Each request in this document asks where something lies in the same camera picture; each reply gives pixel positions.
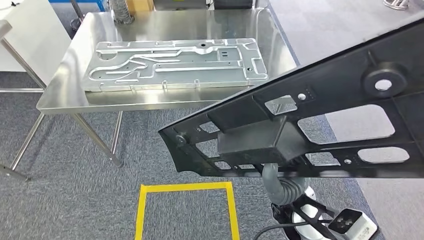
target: stainless steel table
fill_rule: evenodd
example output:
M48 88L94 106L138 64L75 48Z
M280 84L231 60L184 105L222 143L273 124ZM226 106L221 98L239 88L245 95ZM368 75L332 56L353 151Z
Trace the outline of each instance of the stainless steel table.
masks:
M88 13L72 40L37 109L44 114L71 114L118 166L115 157L122 111L201 107L243 87L84 92L81 81L98 42L255 38L270 78L297 66L271 9L154 11L135 16L130 25L115 25L108 12ZM93 131L80 113L119 112L112 147Z

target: yellow floor tape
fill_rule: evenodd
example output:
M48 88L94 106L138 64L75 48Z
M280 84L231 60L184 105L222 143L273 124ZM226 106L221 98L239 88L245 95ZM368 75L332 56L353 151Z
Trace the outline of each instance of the yellow floor tape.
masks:
M236 202L234 200L233 184L230 181L222 182L202 182L188 184L170 185L141 185L140 197L138 200L137 220L135 222L135 240L142 240L143 223L145 218L147 193L179 192L195 190L225 189L228 200L229 224L231 227L232 240L240 240L239 226L237 223Z

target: gray carpet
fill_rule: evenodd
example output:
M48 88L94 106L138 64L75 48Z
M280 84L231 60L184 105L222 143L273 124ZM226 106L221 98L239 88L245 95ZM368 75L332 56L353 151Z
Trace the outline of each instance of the gray carpet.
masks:
M68 13L67 17L59 15L67 27L75 17L70 6L54 8ZM25 73L0 73L0 88L31 85ZM39 97L22 93L0 95L2 163L11 163L37 118L35 105ZM157 134L160 127L193 111L125 112L117 148L118 156L125 160L121 169L69 116L47 116L18 167L33 180L25 183L0 175L0 239L133 239L140 184L228 180L233 182L241 239L252 239L259 229L273 223L261 180L177 173ZM112 141L116 113L84 117L106 143ZM323 203L337 209L361 209L372 216L356 181L317 178L311 185ZM227 208L226 198L219 190L149 193L143 239L229 239ZM279 230L272 230L262 239L284 238Z

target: machined metal plate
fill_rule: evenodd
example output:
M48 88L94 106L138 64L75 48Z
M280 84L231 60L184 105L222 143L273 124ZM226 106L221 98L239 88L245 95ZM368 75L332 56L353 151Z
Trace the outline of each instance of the machined metal plate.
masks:
M268 80L253 38L99 42L86 92L254 86Z

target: black plastic panel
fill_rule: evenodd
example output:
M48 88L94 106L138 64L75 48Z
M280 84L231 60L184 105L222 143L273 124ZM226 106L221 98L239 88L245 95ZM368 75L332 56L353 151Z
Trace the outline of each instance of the black plastic panel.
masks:
M270 162L265 156L272 156L272 162L280 165L281 177L423 178L423 43L424 20L421 19L237 93L164 127L159 134L177 171L193 171L202 176L259 177L261 164ZM379 80L390 80L391 87L385 91L376 89ZM274 115L265 106L266 102L287 95L292 96L297 110ZM297 124L300 119L369 104L383 108L395 129L393 135L315 144L304 136ZM214 123L220 131L208 133L199 127L208 122ZM257 134L255 137L253 134L252 126L275 122L282 123L281 136ZM218 141L218 148L223 149L219 144L228 144L225 139L230 139L229 134L249 136L258 146L270 140L276 142L271 147L252 145L243 150L246 154L233 154L246 140L231 138L235 142L234 151L226 146L224 154L212 158L196 148L196 143L219 136L222 141ZM294 146L294 139L302 146ZM384 147L401 148L407 151L409 159L399 163L369 163L358 156L359 150ZM308 153L331 153L339 164L313 165L305 156ZM226 162L230 169L220 169L215 162ZM241 168L238 166L241 164L252 164L254 168Z

